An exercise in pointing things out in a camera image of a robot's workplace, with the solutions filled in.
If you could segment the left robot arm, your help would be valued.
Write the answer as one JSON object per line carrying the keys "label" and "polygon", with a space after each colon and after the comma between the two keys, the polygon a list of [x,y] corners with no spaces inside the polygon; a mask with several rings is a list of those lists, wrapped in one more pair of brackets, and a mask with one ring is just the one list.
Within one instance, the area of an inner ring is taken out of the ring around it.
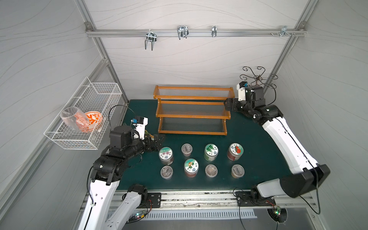
{"label": "left robot arm", "polygon": [[147,188],[134,184],[117,208],[108,216],[109,208],[129,160],[146,152],[159,151],[165,135],[145,134],[144,126],[117,126],[109,134],[110,144],[93,163],[89,198],[79,223],[80,230],[121,230],[133,212],[147,202]]}

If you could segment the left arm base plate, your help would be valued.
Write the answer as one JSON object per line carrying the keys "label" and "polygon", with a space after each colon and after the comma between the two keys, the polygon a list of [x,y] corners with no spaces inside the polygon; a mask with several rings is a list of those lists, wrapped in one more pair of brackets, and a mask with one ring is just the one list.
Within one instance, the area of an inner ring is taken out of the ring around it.
{"label": "left arm base plate", "polygon": [[162,193],[153,192],[147,193],[142,196],[142,201],[139,208],[148,208],[152,207],[153,209],[158,209],[161,207],[162,201]]}

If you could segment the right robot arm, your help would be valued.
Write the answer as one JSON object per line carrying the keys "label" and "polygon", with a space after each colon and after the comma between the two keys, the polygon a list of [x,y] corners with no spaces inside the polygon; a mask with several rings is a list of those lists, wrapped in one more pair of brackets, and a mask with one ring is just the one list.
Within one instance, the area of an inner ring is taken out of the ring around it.
{"label": "right robot arm", "polygon": [[262,86],[250,86],[242,81],[237,85],[238,96],[224,101],[225,109],[238,112],[260,125],[272,138],[285,158],[291,175],[259,183],[252,189],[256,197],[287,195],[302,196],[319,187],[331,173],[319,164],[302,146],[289,128],[284,115],[274,104],[266,104]]}

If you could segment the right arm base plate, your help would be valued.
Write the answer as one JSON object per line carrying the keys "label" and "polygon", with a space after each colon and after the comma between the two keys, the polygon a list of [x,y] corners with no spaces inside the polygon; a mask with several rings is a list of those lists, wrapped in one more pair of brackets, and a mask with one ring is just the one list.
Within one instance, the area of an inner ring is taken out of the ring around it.
{"label": "right arm base plate", "polygon": [[276,205],[272,197],[262,197],[255,190],[233,192],[239,207],[273,207]]}

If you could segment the orange wooden tiered shelf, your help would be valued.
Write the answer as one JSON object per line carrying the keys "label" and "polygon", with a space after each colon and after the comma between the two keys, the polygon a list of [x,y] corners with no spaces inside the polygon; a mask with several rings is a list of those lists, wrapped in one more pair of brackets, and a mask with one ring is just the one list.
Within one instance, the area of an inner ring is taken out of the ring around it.
{"label": "orange wooden tiered shelf", "polygon": [[232,87],[155,86],[156,117],[161,134],[226,136],[231,113],[224,101],[235,98]]}

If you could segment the small clear-lid jar top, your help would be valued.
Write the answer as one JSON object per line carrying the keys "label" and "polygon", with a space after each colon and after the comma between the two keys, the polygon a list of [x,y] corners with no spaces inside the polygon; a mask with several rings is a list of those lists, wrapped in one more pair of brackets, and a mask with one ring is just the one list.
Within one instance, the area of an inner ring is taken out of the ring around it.
{"label": "small clear-lid jar top", "polygon": [[186,157],[189,157],[192,154],[193,151],[193,147],[191,144],[189,143],[185,143],[182,147],[181,147],[181,151],[182,154]]}

